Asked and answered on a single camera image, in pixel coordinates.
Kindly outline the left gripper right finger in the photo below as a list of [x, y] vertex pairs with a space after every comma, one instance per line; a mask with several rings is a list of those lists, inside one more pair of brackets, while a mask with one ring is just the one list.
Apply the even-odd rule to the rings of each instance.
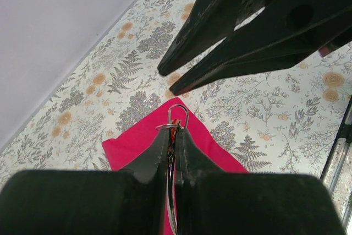
[[178, 234], [344, 234], [329, 193], [306, 174], [229, 173], [188, 130], [175, 136]]

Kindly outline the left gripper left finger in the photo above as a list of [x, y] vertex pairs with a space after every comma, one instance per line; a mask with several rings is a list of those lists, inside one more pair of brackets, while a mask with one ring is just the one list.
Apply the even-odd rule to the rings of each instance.
[[169, 130], [118, 171], [25, 170], [1, 190], [1, 234], [162, 234]]

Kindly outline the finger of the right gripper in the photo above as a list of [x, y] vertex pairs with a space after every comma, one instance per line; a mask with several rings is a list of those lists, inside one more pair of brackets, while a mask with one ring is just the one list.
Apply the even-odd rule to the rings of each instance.
[[181, 95], [216, 80], [288, 69], [329, 45], [351, 41], [351, 0], [273, 0], [205, 50], [170, 87]]
[[234, 28], [273, 0], [196, 0], [190, 15], [158, 65], [161, 76], [228, 37]]

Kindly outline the large keyring with keys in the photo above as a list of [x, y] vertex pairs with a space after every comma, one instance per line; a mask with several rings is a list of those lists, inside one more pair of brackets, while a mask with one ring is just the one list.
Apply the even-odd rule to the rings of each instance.
[[[185, 123], [182, 126], [180, 119], [172, 119], [172, 109], [180, 107], [185, 112]], [[179, 129], [186, 128], [189, 123], [189, 111], [188, 109], [181, 104], [172, 105], [168, 109], [168, 123], [159, 125], [156, 127], [157, 130], [166, 128], [169, 130], [169, 139], [168, 139], [168, 167], [167, 167], [167, 189], [166, 189], [166, 201], [167, 201], [167, 210], [168, 210], [168, 219], [170, 223], [171, 230], [173, 234], [178, 233], [177, 227], [177, 216], [175, 210], [175, 195], [174, 195], [174, 173], [175, 173], [175, 137]]]

